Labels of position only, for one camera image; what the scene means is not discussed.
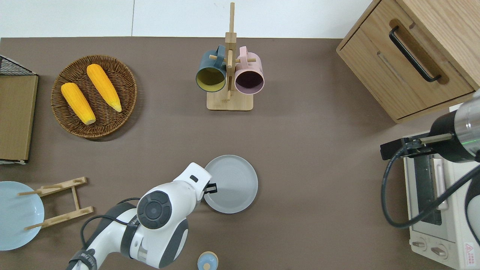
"wooden mug rack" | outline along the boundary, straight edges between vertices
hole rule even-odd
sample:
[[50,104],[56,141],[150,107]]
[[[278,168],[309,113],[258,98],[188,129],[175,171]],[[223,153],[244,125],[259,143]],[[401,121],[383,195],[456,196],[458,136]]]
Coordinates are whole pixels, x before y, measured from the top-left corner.
[[237,33],[233,32],[233,21],[235,16],[235,3],[230,3],[230,30],[225,33],[225,55],[227,63],[227,77],[225,87],[214,93],[207,93],[207,108],[209,110],[240,110],[248,111],[253,109],[253,95],[245,95],[235,89],[235,63],[240,62],[233,58],[237,51]]

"yellow corn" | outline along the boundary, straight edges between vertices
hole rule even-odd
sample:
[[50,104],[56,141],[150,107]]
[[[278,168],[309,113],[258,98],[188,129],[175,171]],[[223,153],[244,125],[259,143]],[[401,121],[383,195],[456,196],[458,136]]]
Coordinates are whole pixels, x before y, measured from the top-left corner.
[[80,88],[74,83],[66,83],[61,86],[61,94],[67,100],[70,108],[86,125],[95,122],[95,115],[92,108],[88,104],[85,96],[80,91]]
[[121,105],[119,96],[117,91],[115,91],[112,82],[107,77],[107,74],[103,71],[103,68],[97,64],[88,65],[87,74],[107,104],[120,112]]

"pink mug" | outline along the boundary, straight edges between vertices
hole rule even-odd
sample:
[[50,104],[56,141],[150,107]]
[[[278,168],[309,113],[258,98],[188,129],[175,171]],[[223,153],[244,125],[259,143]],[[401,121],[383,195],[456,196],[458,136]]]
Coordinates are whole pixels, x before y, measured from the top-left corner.
[[[248,62],[249,58],[255,58],[255,62]],[[246,95],[260,92],[264,85],[264,72],[260,57],[253,52],[248,52],[247,47],[240,47],[240,63],[235,67],[235,88]]]

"toaster oven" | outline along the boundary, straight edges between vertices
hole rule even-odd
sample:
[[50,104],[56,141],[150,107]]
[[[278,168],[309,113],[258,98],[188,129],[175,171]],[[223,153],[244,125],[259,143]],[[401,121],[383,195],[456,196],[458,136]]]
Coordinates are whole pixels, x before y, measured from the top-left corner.
[[[452,163],[440,155],[404,158],[408,215],[411,219],[478,163]],[[412,251],[454,269],[480,269],[480,247],[465,217],[469,183],[432,214],[410,226]]]

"wicker basket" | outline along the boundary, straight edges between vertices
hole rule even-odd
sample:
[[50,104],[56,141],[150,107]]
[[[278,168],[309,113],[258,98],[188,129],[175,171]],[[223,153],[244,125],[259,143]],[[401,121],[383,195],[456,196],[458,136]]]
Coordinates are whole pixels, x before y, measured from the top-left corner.
[[[112,82],[120,98],[121,112],[115,111],[101,97],[88,78],[86,69],[99,64]],[[64,83],[76,83],[87,99],[96,121],[85,125],[76,116],[61,94]],[[106,55],[90,55],[68,65],[57,77],[52,89],[51,105],[55,118],[69,133],[83,138],[99,138],[119,129],[132,114],[137,101],[137,83],[130,69],[119,60]]]

